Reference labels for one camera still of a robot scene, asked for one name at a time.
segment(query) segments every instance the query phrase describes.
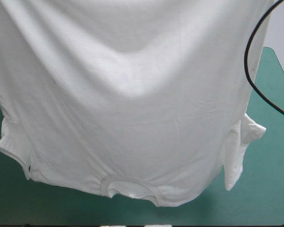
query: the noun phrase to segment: white object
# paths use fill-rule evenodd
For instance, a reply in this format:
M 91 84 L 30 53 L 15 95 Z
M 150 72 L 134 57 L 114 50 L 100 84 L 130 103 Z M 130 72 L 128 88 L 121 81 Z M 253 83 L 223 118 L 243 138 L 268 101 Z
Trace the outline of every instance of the white object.
M 265 128 L 243 54 L 270 0 L 0 1 L 0 151 L 27 178 L 178 206 Z M 267 21 L 251 47 L 255 77 Z
M 270 16 L 264 46 L 275 51 L 284 71 L 284 2 Z

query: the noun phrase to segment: green table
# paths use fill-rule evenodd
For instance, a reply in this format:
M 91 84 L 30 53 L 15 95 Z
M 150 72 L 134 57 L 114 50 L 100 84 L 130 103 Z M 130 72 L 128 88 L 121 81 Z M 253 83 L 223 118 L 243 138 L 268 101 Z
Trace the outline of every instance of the green table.
M 256 83 L 284 108 L 284 73 L 270 48 L 263 50 Z M 226 191 L 221 173 L 197 199 L 177 208 L 27 181 L 20 165 L 0 153 L 0 224 L 280 225 L 284 223 L 284 117 L 254 92 L 248 114 L 267 131 L 248 148 L 236 186 Z

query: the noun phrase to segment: cotton fabric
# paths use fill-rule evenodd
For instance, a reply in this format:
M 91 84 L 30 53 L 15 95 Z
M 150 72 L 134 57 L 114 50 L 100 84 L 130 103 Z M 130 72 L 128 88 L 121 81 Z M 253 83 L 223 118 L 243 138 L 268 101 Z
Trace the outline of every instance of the cotton fabric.
M 1 0 L 0 151 L 27 179 L 156 206 L 193 200 L 223 167 L 230 190 L 265 131 L 246 115 L 243 56 L 271 4 Z

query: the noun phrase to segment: white fabric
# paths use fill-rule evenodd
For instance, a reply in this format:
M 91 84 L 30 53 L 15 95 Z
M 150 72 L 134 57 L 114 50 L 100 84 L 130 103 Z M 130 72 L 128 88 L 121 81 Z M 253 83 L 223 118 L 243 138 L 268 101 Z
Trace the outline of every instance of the white fabric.
M 27 178 L 178 206 L 265 128 L 243 54 L 271 0 L 0 1 L 0 151 Z M 249 57 L 255 77 L 267 21 Z

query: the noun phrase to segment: black wire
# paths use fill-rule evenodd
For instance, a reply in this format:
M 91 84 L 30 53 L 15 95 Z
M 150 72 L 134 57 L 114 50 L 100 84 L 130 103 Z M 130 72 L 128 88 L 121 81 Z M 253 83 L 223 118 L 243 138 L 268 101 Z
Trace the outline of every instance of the black wire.
M 261 24 L 263 23 L 263 21 L 266 19 L 266 17 L 271 13 L 271 11 L 274 10 L 274 8 L 276 8 L 280 3 L 282 3 L 284 0 L 279 0 L 277 1 L 275 4 L 273 4 L 267 11 L 266 13 L 261 17 L 261 19 L 258 21 L 255 29 L 253 30 L 246 49 L 245 49 L 245 54 L 244 54 L 244 70 L 245 70 L 245 74 L 246 74 L 246 78 L 249 82 L 249 84 L 252 86 L 252 88 L 257 92 L 257 94 L 264 99 L 265 102 L 267 102 L 269 105 L 271 105 L 275 110 L 277 110 L 278 112 L 280 112 L 281 114 L 284 115 L 284 110 L 282 110 L 280 107 L 278 107 L 276 104 L 274 104 L 273 102 L 271 102 L 268 98 L 266 98 L 265 95 L 262 94 L 262 92 L 260 92 L 260 90 L 257 88 L 257 86 L 252 82 L 250 75 L 249 75 L 249 70 L 248 70 L 248 53 L 249 53 L 249 49 L 251 46 L 251 42 L 253 40 L 253 38 L 255 37 L 258 29 L 260 28 Z

